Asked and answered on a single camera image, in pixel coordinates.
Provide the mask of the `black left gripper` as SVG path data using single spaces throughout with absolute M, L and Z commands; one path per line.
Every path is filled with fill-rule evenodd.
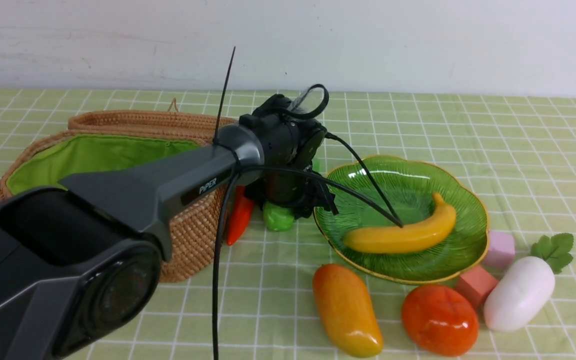
M 310 218 L 316 208 L 339 214 L 336 196 L 323 176 L 312 170 L 270 171 L 246 186 L 246 197 L 260 209 L 267 204 L 287 209 L 295 219 Z

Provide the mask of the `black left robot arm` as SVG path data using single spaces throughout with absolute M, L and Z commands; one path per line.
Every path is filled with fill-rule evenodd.
M 212 143 L 125 170 L 74 173 L 0 202 L 0 360 L 62 360 L 132 321 L 173 254 L 169 222 L 221 187 L 215 256 L 235 186 L 306 170 L 317 116 L 272 95 Z

